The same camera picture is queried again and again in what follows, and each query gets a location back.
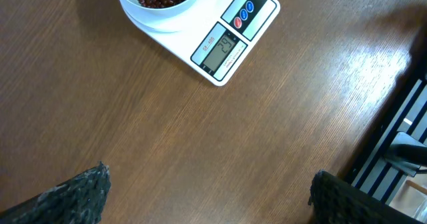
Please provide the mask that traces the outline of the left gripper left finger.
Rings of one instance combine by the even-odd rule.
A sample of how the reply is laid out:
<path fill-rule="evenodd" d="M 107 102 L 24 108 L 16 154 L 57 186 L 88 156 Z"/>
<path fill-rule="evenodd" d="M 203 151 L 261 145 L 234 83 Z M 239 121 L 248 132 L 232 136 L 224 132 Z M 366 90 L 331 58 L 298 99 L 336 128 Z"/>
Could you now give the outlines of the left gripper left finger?
<path fill-rule="evenodd" d="M 111 188 L 103 163 L 1 212 L 1 224 L 95 224 Z"/>

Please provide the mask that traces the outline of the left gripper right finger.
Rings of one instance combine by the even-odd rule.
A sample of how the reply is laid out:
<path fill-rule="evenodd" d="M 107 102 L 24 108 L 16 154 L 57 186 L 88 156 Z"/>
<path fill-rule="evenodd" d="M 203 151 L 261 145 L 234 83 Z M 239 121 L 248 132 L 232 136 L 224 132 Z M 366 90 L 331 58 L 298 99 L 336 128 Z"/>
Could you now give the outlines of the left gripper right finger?
<path fill-rule="evenodd" d="M 421 224 L 323 170 L 312 179 L 308 204 L 315 223 Z"/>

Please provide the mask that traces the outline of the white digital kitchen scale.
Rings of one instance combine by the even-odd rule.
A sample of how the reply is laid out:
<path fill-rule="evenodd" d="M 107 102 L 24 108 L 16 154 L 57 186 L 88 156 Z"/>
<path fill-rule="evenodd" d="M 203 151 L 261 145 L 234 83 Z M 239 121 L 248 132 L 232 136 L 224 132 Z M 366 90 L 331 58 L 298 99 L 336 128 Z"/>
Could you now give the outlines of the white digital kitchen scale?
<path fill-rule="evenodd" d="M 138 29 L 216 86 L 230 80 L 279 12 L 278 0 L 197 0 L 173 17 L 124 10 Z"/>

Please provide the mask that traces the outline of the black metal rack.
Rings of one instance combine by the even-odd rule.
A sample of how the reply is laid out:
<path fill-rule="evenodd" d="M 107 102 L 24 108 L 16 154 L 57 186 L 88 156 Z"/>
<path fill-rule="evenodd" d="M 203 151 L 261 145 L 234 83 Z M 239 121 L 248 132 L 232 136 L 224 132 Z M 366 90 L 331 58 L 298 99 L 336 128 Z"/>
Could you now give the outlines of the black metal rack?
<path fill-rule="evenodd" d="M 390 204 L 407 177 L 421 166 L 399 158 L 397 146 L 426 152 L 426 27 L 410 48 L 410 66 L 399 79 L 385 108 L 370 126 L 360 152 L 344 171 L 344 181 L 369 196 Z"/>

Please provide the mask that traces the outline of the white round bowl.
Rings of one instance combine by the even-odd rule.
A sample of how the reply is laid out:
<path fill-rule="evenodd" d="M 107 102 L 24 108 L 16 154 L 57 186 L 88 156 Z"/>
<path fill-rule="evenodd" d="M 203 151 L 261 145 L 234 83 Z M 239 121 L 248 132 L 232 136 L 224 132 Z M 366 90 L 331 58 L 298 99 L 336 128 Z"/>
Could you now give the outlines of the white round bowl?
<path fill-rule="evenodd" d="M 142 14 L 142 15 L 154 15 L 161 17 L 173 17 L 184 11 L 187 11 L 197 0 L 186 0 L 183 3 L 175 5 L 173 7 L 167 7 L 164 9 L 151 9 L 142 7 L 137 0 L 119 0 L 121 6 L 125 11 L 131 14 Z"/>

